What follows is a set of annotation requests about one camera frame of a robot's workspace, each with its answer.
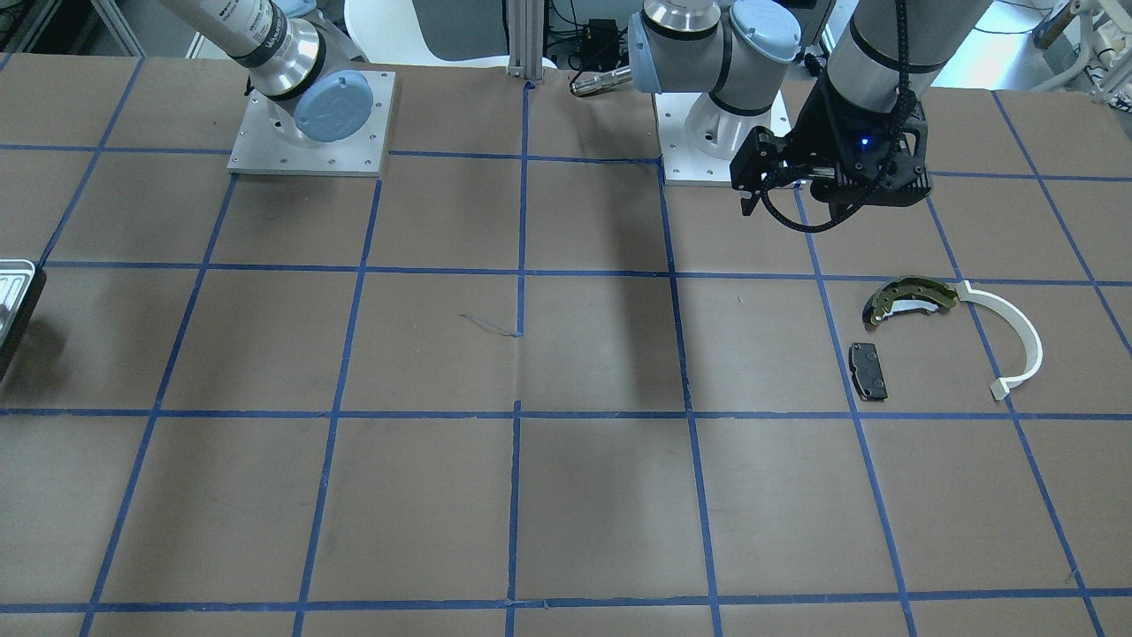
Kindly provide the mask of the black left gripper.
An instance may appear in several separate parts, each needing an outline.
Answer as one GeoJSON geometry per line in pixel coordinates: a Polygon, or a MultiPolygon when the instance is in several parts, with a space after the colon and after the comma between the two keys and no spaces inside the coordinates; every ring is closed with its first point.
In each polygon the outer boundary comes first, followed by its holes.
{"type": "Polygon", "coordinates": [[[784,166],[813,179],[813,197],[834,207],[860,201],[871,186],[869,205],[907,207],[931,193],[926,167],[929,124],[921,101],[904,107],[902,124],[892,109],[871,111],[854,104],[823,74],[784,137],[784,166]]]}

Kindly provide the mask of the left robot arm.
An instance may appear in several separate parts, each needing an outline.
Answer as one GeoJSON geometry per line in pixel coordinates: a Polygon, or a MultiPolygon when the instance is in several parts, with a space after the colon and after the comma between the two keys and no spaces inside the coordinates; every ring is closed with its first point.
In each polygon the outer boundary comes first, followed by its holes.
{"type": "MultiPolygon", "coordinates": [[[[908,207],[931,193],[923,94],[986,1],[861,1],[784,136],[744,127],[720,152],[741,212],[800,179],[831,222],[861,206],[908,207]]],[[[646,1],[631,16],[638,92],[694,93],[707,117],[769,112],[801,49],[801,27],[777,1],[646,1]]]]}

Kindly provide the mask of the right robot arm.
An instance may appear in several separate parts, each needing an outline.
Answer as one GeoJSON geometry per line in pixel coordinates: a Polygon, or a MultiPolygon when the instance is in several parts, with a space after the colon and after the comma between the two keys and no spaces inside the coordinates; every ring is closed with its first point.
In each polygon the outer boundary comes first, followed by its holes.
{"type": "Polygon", "coordinates": [[[315,1],[165,1],[170,12],[214,43],[316,143],[363,128],[374,93],[355,68],[348,37],[321,20],[315,1]]]}

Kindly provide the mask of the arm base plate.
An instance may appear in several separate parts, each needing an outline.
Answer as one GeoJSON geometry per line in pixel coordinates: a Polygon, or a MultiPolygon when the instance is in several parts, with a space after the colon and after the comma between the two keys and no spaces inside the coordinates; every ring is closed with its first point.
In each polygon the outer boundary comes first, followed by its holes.
{"type": "Polygon", "coordinates": [[[392,70],[363,70],[371,85],[371,117],[344,140],[317,143],[300,134],[294,120],[258,91],[252,91],[239,124],[228,169],[251,177],[378,178],[396,88],[392,70]]]}
{"type": "Polygon", "coordinates": [[[792,129],[782,92],[756,117],[723,111],[707,93],[655,94],[654,106],[669,186],[730,187],[730,163],[753,127],[765,127],[777,136],[792,129]]]}

